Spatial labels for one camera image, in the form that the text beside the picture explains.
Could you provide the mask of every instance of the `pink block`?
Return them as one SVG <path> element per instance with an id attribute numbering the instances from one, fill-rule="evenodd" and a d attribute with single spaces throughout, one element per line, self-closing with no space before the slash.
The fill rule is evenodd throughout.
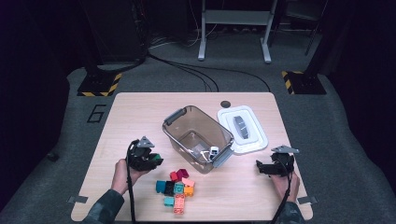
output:
<path id="1" fill-rule="evenodd" d="M 183 182 L 184 185 L 189 186 L 189 187 L 194 187 L 195 182 L 188 179 L 188 178 L 181 178 L 181 182 Z"/>

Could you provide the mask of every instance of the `yellow black hazard tape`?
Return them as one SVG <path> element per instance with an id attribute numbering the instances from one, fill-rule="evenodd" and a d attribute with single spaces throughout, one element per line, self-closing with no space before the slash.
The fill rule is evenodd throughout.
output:
<path id="1" fill-rule="evenodd" d="M 291 71 L 282 71 L 282 77 L 285 81 L 286 89 L 288 89 L 289 94 L 295 94 L 294 89 L 291 85 L 291 80 L 289 74 L 303 74 L 303 72 L 291 72 Z"/>
<path id="2" fill-rule="evenodd" d="M 78 96 L 111 96 L 116 90 L 117 86 L 119 85 L 121 77 L 122 77 L 121 73 L 115 75 L 114 79 L 111 78 L 110 80 L 107 81 L 108 87 L 99 91 L 92 91 L 89 90 L 89 88 L 84 88 L 86 90 L 78 89 Z"/>

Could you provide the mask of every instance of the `sleeve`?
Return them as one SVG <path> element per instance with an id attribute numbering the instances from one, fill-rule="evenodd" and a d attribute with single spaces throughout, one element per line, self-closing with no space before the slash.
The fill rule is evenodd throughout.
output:
<path id="1" fill-rule="evenodd" d="M 114 222 L 124 199 L 114 189 L 109 189 L 91 208 L 82 220 L 84 224 L 110 224 Z"/>
<path id="2" fill-rule="evenodd" d="M 279 215 L 279 224 L 305 224 L 300 208 L 296 203 L 286 202 Z"/>

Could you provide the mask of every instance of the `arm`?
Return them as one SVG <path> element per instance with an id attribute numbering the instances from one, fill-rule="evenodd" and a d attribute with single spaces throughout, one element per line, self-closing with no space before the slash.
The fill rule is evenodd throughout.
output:
<path id="1" fill-rule="evenodd" d="M 88 215 L 82 220 L 84 224 L 107 224 L 112 223 L 119 213 L 124 199 L 122 195 L 128 190 L 127 165 L 125 160 L 116 163 L 111 189 L 109 189 L 91 208 Z M 148 171 L 137 172 L 130 168 L 132 184 Z"/>
<path id="2" fill-rule="evenodd" d="M 297 193 L 300 187 L 300 177 L 298 177 L 297 174 L 293 172 L 291 173 L 290 178 L 290 194 L 288 199 L 286 200 L 285 207 L 279 215 L 278 221 L 281 224 L 305 223 L 303 215 L 301 214 L 301 211 L 296 204 Z M 272 175 L 271 179 L 273 180 L 276 187 L 277 195 L 280 199 L 283 199 L 283 197 L 285 196 L 285 192 L 288 189 L 288 178 L 286 176 Z"/>

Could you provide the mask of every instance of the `orange block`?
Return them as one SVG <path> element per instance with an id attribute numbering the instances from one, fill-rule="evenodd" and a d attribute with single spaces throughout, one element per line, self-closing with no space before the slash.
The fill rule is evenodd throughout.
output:
<path id="1" fill-rule="evenodd" d="M 194 188 L 193 187 L 184 187 L 184 194 L 187 197 L 192 197 L 194 195 Z"/>

